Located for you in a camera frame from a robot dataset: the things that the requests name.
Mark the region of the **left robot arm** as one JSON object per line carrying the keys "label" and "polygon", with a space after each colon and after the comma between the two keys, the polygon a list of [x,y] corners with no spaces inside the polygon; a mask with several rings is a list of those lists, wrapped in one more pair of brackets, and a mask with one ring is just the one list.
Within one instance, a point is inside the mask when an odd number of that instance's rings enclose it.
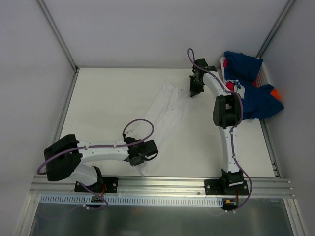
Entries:
{"label": "left robot arm", "polygon": [[74,134],[69,134],[44,150],[45,175],[50,182],[71,179],[97,192],[103,186],[100,168],[89,167],[87,163],[114,160],[135,167],[153,160],[157,155],[158,148],[154,140],[141,141],[125,137],[113,143],[93,144],[79,141]]}

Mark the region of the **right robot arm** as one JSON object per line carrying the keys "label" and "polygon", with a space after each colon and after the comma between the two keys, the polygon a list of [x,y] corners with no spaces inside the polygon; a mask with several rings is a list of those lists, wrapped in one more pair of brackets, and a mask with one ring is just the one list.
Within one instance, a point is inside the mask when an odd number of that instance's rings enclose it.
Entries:
{"label": "right robot arm", "polygon": [[207,86],[215,96],[213,122],[219,129],[222,151],[223,168],[221,177],[210,184],[210,190],[217,194],[235,195],[242,190],[244,182],[243,171],[238,167],[236,131],[242,121],[243,108],[239,96],[227,88],[214,66],[209,66],[205,59],[193,61],[190,76],[190,97],[204,92]]}

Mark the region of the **white t shirt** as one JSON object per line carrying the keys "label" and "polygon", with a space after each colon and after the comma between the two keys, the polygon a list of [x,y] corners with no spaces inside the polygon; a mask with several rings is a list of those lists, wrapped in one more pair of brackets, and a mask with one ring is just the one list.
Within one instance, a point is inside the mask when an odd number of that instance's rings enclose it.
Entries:
{"label": "white t shirt", "polygon": [[164,82],[156,99],[144,115],[144,119],[154,125],[151,138],[157,146],[158,155],[155,159],[137,167],[143,176],[148,175],[153,166],[162,158],[172,136],[179,131],[192,106],[193,100],[188,92],[168,81]]}

